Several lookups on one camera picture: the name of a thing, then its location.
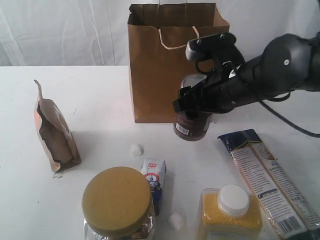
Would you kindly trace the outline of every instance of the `pasta package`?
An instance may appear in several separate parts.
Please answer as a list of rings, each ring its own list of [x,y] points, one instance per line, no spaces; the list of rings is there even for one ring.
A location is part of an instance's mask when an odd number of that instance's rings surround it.
[[[319,240],[320,217],[253,129],[218,137],[281,239]]]
[[[63,171],[79,164],[81,158],[64,116],[54,101],[43,98],[40,83],[34,81],[39,91],[34,110],[36,132],[49,158],[51,170]]]

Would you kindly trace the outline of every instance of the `white curtain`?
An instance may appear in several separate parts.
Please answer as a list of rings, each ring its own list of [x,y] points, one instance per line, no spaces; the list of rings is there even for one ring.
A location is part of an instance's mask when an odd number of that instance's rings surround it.
[[[158,0],[0,0],[0,66],[127,65],[131,3]],[[184,0],[161,0],[184,3]],[[317,0],[216,2],[248,60],[275,37],[320,31]]]

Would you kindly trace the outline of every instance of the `jar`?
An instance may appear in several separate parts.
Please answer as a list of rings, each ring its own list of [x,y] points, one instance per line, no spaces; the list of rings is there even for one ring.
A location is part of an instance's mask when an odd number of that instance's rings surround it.
[[[238,185],[202,191],[196,240],[255,240],[262,229],[258,199]]]
[[[192,74],[181,82],[181,88],[194,87],[206,78],[203,74]],[[212,113],[201,111],[180,112],[175,117],[173,130],[180,138],[187,141],[198,141],[205,137]]]
[[[82,197],[85,240],[151,240],[155,212],[146,178],[130,167],[96,175]]]

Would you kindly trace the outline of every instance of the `white table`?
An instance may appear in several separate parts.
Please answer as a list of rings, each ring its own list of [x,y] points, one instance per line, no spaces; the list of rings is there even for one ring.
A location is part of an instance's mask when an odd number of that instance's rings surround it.
[[[82,194],[99,172],[114,166],[140,170],[144,158],[166,160],[167,175],[154,240],[193,240],[200,193],[239,184],[246,188],[221,134],[253,128],[320,214],[320,140],[287,126],[259,104],[216,115],[204,139],[187,142],[172,124],[135,124],[127,66],[0,67],[0,235],[3,240],[80,240]],[[73,132],[83,162],[63,177],[53,173],[36,134],[37,79],[45,98],[55,101]],[[297,91],[270,103],[300,126],[320,132],[320,94]],[[132,157],[130,146],[144,146]],[[179,232],[167,222],[179,212]],[[259,239],[276,235],[264,217]]]

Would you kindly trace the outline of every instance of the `brown paper bag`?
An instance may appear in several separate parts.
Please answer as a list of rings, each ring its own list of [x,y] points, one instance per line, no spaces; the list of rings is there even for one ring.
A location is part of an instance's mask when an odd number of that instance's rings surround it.
[[[38,85],[38,100],[34,119],[37,135],[49,158],[53,172],[63,171],[81,162],[80,155],[66,120],[51,99],[44,99],[41,85]]]
[[[181,81],[197,73],[186,59],[186,48],[165,49],[187,44],[200,37],[229,31],[229,23],[215,3],[132,4],[128,19],[130,90],[136,123],[173,123],[172,102]]]

